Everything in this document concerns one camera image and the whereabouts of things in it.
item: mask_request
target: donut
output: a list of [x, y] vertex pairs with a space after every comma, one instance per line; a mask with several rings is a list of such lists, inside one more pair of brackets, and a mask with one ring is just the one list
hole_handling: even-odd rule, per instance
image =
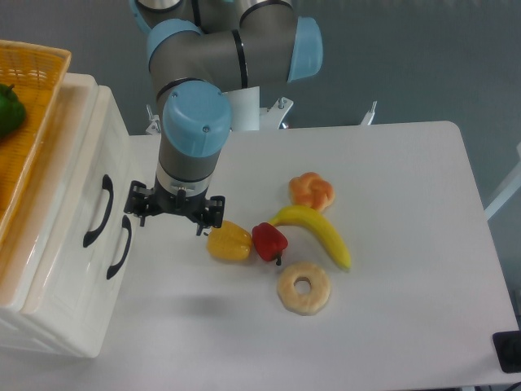
[[[307, 281], [311, 286], [308, 293], [299, 293], [295, 284]], [[312, 262], [297, 262], [280, 274], [277, 293], [287, 310], [299, 315], [315, 315], [327, 303], [331, 283], [326, 272]]]

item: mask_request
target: toy food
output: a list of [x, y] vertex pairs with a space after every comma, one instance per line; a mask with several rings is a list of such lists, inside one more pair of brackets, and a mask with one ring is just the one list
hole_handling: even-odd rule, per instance
[[272, 226], [302, 226], [320, 241], [329, 256], [341, 269], [351, 267], [351, 255], [344, 240], [331, 223], [315, 209], [303, 205], [282, 208], [268, 222]]
[[[299, 293], [295, 284], [307, 281], [311, 287], [308, 293]], [[284, 306], [300, 315], [314, 315], [327, 303], [331, 283], [326, 272], [311, 262], [297, 262], [288, 266], [280, 274], [277, 293]]]
[[316, 173], [305, 173], [289, 184], [291, 202], [321, 212], [335, 200], [335, 189]]
[[18, 129], [25, 119], [25, 107], [13, 92], [14, 87], [0, 84], [0, 138]]
[[221, 228], [212, 228], [208, 234], [206, 249], [215, 258], [227, 261], [243, 261], [250, 255], [252, 236], [237, 224], [227, 220]]
[[287, 247], [286, 236], [267, 222], [262, 222], [258, 226], [255, 226], [252, 231], [252, 236], [255, 250], [260, 257], [267, 262], [276, 259], [277, 265], [280, 266], [282, 264], [282, 251]]

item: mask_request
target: red bell pepper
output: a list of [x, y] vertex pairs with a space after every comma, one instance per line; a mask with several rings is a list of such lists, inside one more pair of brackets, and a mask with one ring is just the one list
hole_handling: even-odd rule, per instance
[[286, 236], [268, 222], [262, 222], [252, 230], [252, 239], [255, 250], [259, 256], [267, 261], [277, 260], [277, 265], [282, 264], [282, 251], [287, 247]]

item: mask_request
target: black ring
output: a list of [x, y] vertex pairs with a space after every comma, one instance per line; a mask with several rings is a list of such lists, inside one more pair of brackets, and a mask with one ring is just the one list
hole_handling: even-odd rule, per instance
[[199, 0], [192, 0], [192, 11], [194, 12], [194, 24], [201, 26], [201, 11], [199, 10]]
[[154, 8], [147, 7], [147, 6], [143, 5], [143, 4], [141, 4], [139, 1], [136, 1], [136, 3], [138, 4], [138, 7], [142, 7], [146, 11], [154, 12], [155, 14], [164, 14], [166, 12], [170, 12], [170, 11], [173, 11], [176, 8], [178, 8], [182, 4], [182, 0], [178, 4], [176, 4], [175, 6], [171, 6], [171, 7], [165, 8], [163, 10], [156, 10]]
[[286, 6], [286, 7], [290, 7], [291, 9], [293, 9], [293, 7], [291, 6], [291, 4], [287, 3], [287, 2], [284, 2], [283, 0], [266, 0], [265, 2], [258, 2], [255, 6], [251, 6], [249, 7], [244, 13], [243, 15], [241, 16], [241, 20], [239, 22], [239, 26], [241, 26], [243, 24], [243, 20], [246, 19], [246, 17], [248, 15], [250, 15], [252, 12], [254, 12], [255, 10], [258, 10], [259, 8], [262, 8], [263, 6], [272, 6], [274, 4], [278, 4], [279, 6]]
[[234, 36], [235, 47], [237, 48], [237, 56], [239, 57], [239, 67], [241, 69], [241, 88], [247, 88], [247, 66], [246, 57], [244, 56], [243, 41], [241, 41], [239, 31], [233, 30], [231, 33]]
[[177, 87], [180, 84], [184, 83], [185, 81], [201, 81], [201, 79], [196, 79], [195, 77], [183, 77], [182, 79], [177, 79], [174, 81], [171, 81], [170, 83], [167, 83], [161, 88], [161, 90], [157, 93], [155, 96], [155, 100], [160, 100], [160, 97], [162, 94], [164, 94], [166, 91], [170, 90], [171, 88]]

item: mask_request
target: black drawer handle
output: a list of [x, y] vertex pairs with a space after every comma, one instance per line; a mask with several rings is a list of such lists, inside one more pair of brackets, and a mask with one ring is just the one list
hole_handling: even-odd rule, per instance
[[97, 238], [101, 235], [102, 231], [105, 229], [107, 225], [108, 218], [111, 215], [112, 211], [112, 203], [114, 202], [114, 186], [112, 185], [111, 177], [108, 175], [103, 175], [103, 181], [101, 188], [108, 191], [108, 203], [105, 208], [105, 214], [103, 215], [103, 220], [98, 228], [93, 231], [89, 231], [83, 237], [83, 247], [89, 247]]
[[127, 256], [129, 255], [130, 242], [132, 241], [132, 225], [130, 224], [130, 220], [128, 217], [123, 216], [121, 227], [125, 228], [129, 232], [129, 237], [127, 238], [127, 243], [125, 245], [125, 250], [123, 252], [123, 257], [121, 257], [121, 260], [117, 262], [115, 265], [111, 265], [108, 267], [107, 279], [111, 279], [116, 275], [118, 271], [120, 271], [121, 267], [125, 263], [125, 259], [127, 259]]

